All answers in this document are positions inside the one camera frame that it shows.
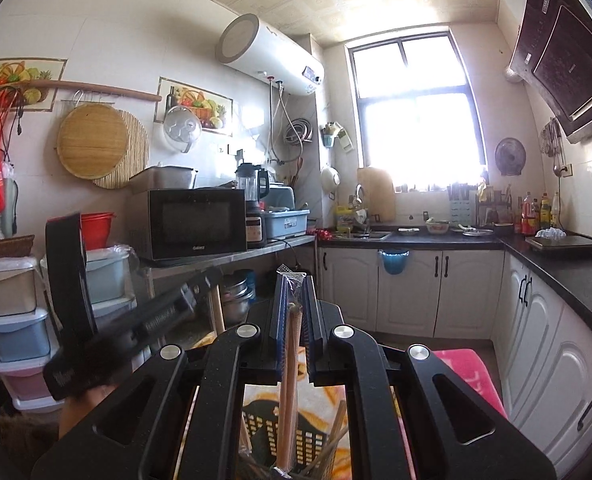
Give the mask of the left hand with painted nails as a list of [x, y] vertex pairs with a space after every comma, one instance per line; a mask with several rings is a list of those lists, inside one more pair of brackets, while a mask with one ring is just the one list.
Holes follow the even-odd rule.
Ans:
[[72, 428], [79, 424], [86, 416], [100, 404], [106, 396], [116, 389], [115, 385], [102, 385], [79, 396], [70, 396], [66, 399], [58, 424], [58, 437], [61, 439]]

